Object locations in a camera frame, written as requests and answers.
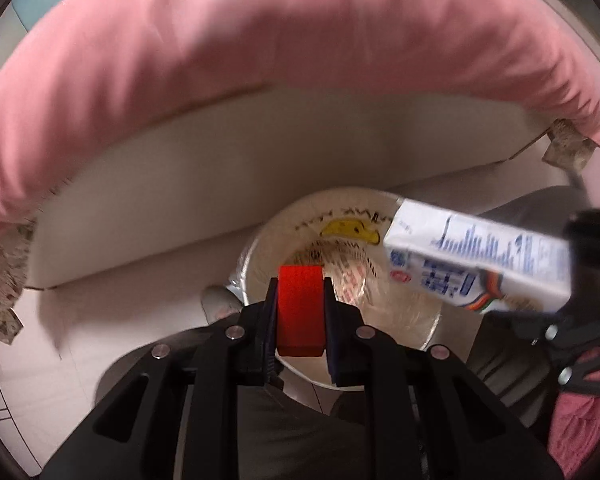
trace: red rectangular block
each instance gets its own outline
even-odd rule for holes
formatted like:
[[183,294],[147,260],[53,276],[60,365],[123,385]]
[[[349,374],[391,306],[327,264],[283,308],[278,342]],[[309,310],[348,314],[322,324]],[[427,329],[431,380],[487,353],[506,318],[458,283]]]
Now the red rectangular block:
[[320,357],[324,352],[322,267],[280,267],[277,340],[281,356]]

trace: person's leg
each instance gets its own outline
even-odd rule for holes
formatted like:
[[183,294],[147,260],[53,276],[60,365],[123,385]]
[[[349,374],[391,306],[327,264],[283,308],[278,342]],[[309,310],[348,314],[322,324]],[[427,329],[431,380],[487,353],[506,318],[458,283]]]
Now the person's leg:
[[[161,342],[172,348],[200,344],[212,330],[235,324],[237,317],[229,316]],[[96,403],[153,345],[130,352],[107,369],[98,382]],[[364,426],[316,412],[270,385],[239,386],[237,402],[241,480],[366,478]]]
[[[547,235],[561,236],[571,213],[589,208],[583,190],[557,186],[520,197],[481,216]],[[572,295],[562,312],[584,324],[600,317],[600,272],[572,265]],[[510,331],[484,320],[472,347],[468,368],[526,426],[534,424],[556,394],[555,376],[544,352]]]

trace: silver rivet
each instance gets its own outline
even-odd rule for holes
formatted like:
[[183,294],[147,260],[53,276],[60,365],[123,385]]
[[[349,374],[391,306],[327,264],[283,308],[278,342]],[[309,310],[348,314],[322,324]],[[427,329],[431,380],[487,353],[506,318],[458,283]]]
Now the silver rivet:
[[244,329],[240,325],[231,325],[224,331],[224,335],[232,340],[240,339],[244,337]]
[[571,370],[571,368],[566,367],[563,371],[560,372],[560,375],[558,375],[558,384],[561,384],[562,386],[564,386],[566,383],[568,383],[571,380],[571,376],[573,375],[573,370]]
[[164,357],[167,357],[170,351],[171,349],[169,348],[169,345],[160,343],[159,345],[153,347],[153,349],[151,350],[151,355],[154,356],[156,359],[162,359]]
[[449,348],[444,345],[435,345],[429,349],[431,357],[434,359],[439,359],[440,361],[444,361],[445,359],[449,359],[451,352]]
[[557,325],[549,325],[549,328],[547,328],[546,332],[544,333],[544,338],[547,341],[553,341],[557,335],[558,335]]
[[362,325],[356,329],[356,335],[360,339],[371,339],[376,335],[376,329],[369,325]]

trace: milk carton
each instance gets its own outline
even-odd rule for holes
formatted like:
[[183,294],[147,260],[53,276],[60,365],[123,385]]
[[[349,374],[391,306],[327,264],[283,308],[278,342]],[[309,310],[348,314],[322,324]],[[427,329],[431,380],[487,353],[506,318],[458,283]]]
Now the milk carton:
[[477,312],[555,312],[571,295],[566,241],[405,200],[384,247],[393,280]]

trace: pink cloth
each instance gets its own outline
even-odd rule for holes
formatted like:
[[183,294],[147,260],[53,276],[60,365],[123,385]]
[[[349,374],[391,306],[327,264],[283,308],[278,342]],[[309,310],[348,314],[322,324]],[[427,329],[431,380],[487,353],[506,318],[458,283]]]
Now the pink cloth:
[[[590,350],[579,361],[600,355],[600,348]],[[600,381],[600,370],[588,380]],[[591,455],[600,442],[600,397],[560,394],[551,421],[548,449],[568,480]]]
[[0,72],[0,232],[107,146],[263,84],[460,92],[569,118],[600,95],[538,0],[64,0]]

